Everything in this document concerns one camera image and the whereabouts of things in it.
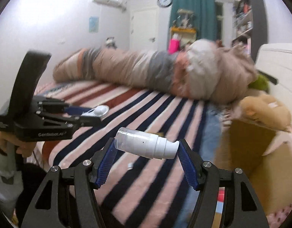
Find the person's left hand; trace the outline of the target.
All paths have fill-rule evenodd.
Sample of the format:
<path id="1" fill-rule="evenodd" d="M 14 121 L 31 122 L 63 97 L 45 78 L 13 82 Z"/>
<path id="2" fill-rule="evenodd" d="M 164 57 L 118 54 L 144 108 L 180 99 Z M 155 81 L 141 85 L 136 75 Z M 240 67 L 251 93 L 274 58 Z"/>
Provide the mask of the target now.
<path id="1" fill-rule="evenodd" d="M 20 141 L 14 134 L 0 131 L 0 149 L 7 153 L 7 145 L 11 143 L 18 147 L 16 154 L 22 155 L 23 158 L 30 157 L 36 142 L 23 142 Z"/>

